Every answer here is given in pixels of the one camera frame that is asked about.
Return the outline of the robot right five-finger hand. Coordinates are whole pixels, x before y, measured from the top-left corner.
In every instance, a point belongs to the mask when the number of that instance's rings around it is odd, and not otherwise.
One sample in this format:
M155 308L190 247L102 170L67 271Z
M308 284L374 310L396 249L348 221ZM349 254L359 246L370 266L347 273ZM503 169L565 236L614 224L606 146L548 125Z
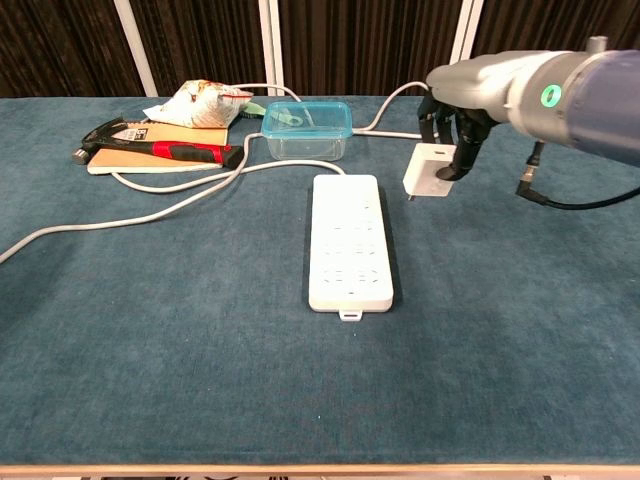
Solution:
M436 177L457 181L474 166L491 129L508 121L508 89L540 50L505 51L442 65L426 77L417 116L422 141L455 145L451 163Z

